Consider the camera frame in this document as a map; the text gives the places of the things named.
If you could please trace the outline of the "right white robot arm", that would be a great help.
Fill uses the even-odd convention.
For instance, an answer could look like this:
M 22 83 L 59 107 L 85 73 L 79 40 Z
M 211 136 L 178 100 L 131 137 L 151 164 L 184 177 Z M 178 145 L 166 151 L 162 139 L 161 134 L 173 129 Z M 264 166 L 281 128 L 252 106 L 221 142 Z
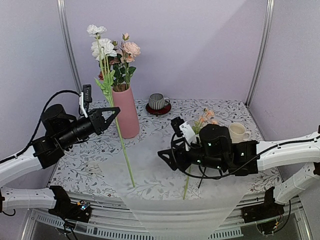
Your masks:
M 314 132 L 300 138 L 272 141 L 243 141 L 232 143 L 229 129 L 208 124 L 196 135 L 183 123 L 174 126 L 170 148 L 157 155 L 173 170 L 187 173 L 190 165 L 216 169 L 220 175 L 243 177 L 267 169 L 303 163 L 304 166 L 285 182 L 271 190 L 271 198 L 259 206 L 262 218 L 269 218 L 294 196 L 320 179 L 320 133 Z

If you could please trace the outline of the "peach rose flower stem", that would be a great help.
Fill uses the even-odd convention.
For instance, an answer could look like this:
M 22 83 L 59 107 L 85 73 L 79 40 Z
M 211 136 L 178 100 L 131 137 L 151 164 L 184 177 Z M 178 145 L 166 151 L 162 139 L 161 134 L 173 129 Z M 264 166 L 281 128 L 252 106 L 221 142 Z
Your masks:
M 130 35 L 129 33 L 124 33 L 122 35 L 122 42 L 121 42 L 121 62 L 124 67 L 124 81 L 125 81 L 125 89 L 129 89 L 131 85 L 131 78 L 136 71 L 135 66 L 130 66 L 131 63 L 135 61 L 135 58 L 140 56 L 141 49 L 140 47 L 132 42 L 129 41 Z

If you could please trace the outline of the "white translucent wrapping paper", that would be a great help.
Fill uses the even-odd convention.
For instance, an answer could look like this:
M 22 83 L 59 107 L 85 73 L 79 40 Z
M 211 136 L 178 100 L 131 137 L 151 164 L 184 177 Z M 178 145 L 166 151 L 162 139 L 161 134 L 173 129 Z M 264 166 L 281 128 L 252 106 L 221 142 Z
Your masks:
M 247 193 L 251 178 L 199 181 L 158 157 L 170 136 L 156 132 L 99 164 L 105 181 L 157 240 L 206 240 Z

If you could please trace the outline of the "white rose flower stem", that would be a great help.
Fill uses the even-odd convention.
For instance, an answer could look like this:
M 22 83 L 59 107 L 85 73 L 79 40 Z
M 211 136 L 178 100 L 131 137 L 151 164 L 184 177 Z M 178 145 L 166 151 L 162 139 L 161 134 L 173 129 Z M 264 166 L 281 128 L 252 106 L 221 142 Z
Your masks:
M 107 32 L 107 29 L 104 26 L 96 26 L 94 24 L 90 24 L 87 27 L 86 31 L 91 37 L 94 38 L 94 42 L 95 42 L 98 39 L 105 39 L 102 37 L 102 35 Z M 111 56 L 106 56 L 103 60 L 98 61 L 100 71 L 102 72 L 104 77 L 104 81 L 100 81 L 99 78 L 98 79 L 96 78 L 95 82 L 101 89 L 109 105 L 111 107 L 115 107 L 113 96 L 112 96 L 112 90 L 114 89 L 113 83 L 114 83 L 115 71 L 110 66 L 110 60 L 111 60 Z M 121 72 L 124 73 L 124 77 L 125 77 L 124 67 L 121 69 Z

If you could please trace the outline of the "white peony flower stem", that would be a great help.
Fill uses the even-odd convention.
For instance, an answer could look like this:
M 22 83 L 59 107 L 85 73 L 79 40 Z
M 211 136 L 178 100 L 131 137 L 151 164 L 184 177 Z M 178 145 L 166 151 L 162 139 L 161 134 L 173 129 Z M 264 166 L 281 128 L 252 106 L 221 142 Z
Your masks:
M 115 46 L 108 38 L 100 38 L 91 44 L 92 56 L 97 60 L 104 60 L 105 57 L 116 57 L 117 52 Z

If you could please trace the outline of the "pink peony flower stem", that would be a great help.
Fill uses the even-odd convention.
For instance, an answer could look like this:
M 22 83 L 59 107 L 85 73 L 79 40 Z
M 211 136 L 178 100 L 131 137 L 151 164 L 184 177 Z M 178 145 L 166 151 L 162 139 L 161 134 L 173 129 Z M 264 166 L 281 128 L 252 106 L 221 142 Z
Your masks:
M 122 50 L 118 46 L 118 42 L 116 40 L 112 40 L 112 44 L 114 45 L 114 50 L 116 52 L 116 56 L 111 57 L 110 59 L 110 66 L 115 71 L 114 73 L 114 81 L 113 81 L 113 89 L 115 92 L 123 92 L 125 87 L 125 77 L 124 73 L 122 73 L 121 69 L 124 67 L 122 63 Z

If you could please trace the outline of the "rust red rose stem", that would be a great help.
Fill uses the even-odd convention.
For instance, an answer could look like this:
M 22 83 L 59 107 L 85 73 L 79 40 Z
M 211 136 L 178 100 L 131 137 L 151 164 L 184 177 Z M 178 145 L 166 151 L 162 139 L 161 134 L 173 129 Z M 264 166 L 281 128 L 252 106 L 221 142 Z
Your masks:
M 102 82 L 104 81 L 104 75 L 102 72 L 99 73 L 98 78 L 100 81 L 102 81 Z

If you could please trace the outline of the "orange blossom flower stem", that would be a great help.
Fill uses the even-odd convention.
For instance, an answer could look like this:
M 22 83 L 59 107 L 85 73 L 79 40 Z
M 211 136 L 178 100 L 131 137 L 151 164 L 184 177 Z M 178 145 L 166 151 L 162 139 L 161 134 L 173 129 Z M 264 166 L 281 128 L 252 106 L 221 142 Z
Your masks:
M 208 124 L 218 125 L 218 121 L 215 119 L 215 112 L 213 110 L 204 108 L 202 115 L 199 115 L 198 120 L 194 122 L 194 125 L 191 128 L 194 131 L 195 135 L 198 136 L 200 133 L 200 130 Z M 186 199 L 186 195 L 189 187 L 189 180 L 190 180 L 190 177 L 187 176 L 186 183 L 184 186 L 183 197 L 182 197 L 183 200 Z

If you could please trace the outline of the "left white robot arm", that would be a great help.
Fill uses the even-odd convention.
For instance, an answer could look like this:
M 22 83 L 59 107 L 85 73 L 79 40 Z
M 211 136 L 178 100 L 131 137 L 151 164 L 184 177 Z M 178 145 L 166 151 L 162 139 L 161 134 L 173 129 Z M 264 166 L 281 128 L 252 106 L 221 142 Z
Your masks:
M 22 155 L 0 162 L 0 210 L 44 208 L 63 217 L 70 217 L 74 211 L 84 211 L 84 206 L 71 202 L 61 186 L 14 189 L 5 185 L 28 173 L 55 165 L 73 145 L 92 134 L 101 135 L 119 113 L 119 107 L 94 108 L 76 118 L 67 114 L 61 104 L 46 109 L 40 117 L 45 135 L 33 140 Z

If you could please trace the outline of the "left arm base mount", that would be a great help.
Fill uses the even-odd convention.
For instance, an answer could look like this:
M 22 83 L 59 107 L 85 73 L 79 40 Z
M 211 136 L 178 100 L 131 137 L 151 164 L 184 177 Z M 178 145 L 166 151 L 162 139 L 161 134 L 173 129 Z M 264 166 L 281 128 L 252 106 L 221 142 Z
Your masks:
M 53 185 L 49 189 L 53 191 L 56 200 L 54 208 L 48 210 L 49 214 L 58 216 L 62 220 L 89 222 L 92 208 L 88 201 L 80 200 L 72 203 L 69 195 L 61 186 Z

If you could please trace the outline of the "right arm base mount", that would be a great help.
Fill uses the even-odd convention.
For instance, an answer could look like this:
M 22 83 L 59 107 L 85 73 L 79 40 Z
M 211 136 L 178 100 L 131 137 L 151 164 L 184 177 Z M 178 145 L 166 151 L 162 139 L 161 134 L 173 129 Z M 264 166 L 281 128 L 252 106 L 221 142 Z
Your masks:
M 264 202 L 241 208 L 241 216 L 245 223 L 251 223 L 284 214 L 284 204 L 278 204 L 274 198 L 275 187 L 269 188 L 264 193 Z

